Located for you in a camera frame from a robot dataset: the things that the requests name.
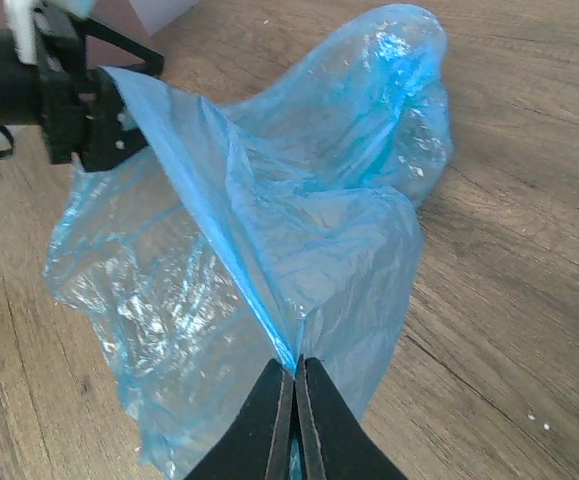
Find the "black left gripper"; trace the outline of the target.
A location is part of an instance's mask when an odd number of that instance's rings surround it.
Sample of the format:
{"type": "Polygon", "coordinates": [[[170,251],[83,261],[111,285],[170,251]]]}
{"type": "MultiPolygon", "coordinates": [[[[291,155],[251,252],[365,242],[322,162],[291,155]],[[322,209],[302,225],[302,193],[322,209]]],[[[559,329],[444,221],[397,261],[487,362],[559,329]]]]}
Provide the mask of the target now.
{"type": "Polygon", "coordinates": [[[50,161],[67,164],[77,157],[87,172],[109,171],[145,148],[111,76],[87,67],[87,39],[140,59],[125,69],[149,76],[163,73],[164,56],[96,19],[79,19],[50,4],[35,9],[33,26],[40,126],[50,161]]]}

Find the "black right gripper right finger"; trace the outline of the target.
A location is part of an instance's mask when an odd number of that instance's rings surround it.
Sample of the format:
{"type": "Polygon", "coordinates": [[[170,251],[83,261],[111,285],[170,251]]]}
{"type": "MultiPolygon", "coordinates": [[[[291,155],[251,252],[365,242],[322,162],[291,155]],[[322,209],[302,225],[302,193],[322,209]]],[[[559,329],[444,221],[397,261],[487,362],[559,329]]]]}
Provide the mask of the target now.
{"type": "Polygon", "coordinates": [[[316,358],[300,358],[295,426],[305,479],[398,480],[404,473],[369,438],[316,358]]]}

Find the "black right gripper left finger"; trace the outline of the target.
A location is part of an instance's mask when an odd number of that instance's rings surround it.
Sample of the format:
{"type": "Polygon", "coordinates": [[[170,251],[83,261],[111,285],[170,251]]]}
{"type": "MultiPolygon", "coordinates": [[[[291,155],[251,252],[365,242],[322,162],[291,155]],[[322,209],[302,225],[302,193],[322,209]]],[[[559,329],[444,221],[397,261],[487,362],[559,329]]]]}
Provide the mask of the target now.
{"type": "Polygon", "coordinates": [[[228,430],[186,479],[287,479],[293,400],[293,378],[270,360],[228,430]]]}

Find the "blue translucent trash bag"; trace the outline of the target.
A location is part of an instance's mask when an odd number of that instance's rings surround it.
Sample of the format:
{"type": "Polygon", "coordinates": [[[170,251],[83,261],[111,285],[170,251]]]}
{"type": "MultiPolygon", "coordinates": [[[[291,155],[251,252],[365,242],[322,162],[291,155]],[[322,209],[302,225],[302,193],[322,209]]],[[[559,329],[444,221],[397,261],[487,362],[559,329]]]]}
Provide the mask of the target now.
{"type": "Polygon", "coordinates": [[[147,145],[73,168],[44,279],[89,318],[164,478],[218,442],[270,359],[320,359],[364,414],[404,325],[417,207],[452,155],[446,47],[430,12],[391,4],[239,103],[110,70],[147,145]]]}

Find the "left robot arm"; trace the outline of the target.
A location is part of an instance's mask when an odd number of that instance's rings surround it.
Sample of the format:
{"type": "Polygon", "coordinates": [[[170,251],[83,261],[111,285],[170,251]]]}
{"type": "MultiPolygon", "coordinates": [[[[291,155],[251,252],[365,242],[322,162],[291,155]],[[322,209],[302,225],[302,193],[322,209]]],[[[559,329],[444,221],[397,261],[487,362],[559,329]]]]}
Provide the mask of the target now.
{"type": "Polygon", "coordinates": [[[157,77],[163,56],[93,18],[92,1],[7,1],[0,29],[0,133],[41,128],[51,163],[78,160],[87,172],[109,171],[146,146],[111,76],[87,63],[87,40],[137,58],[131,71],[157,77]]]}

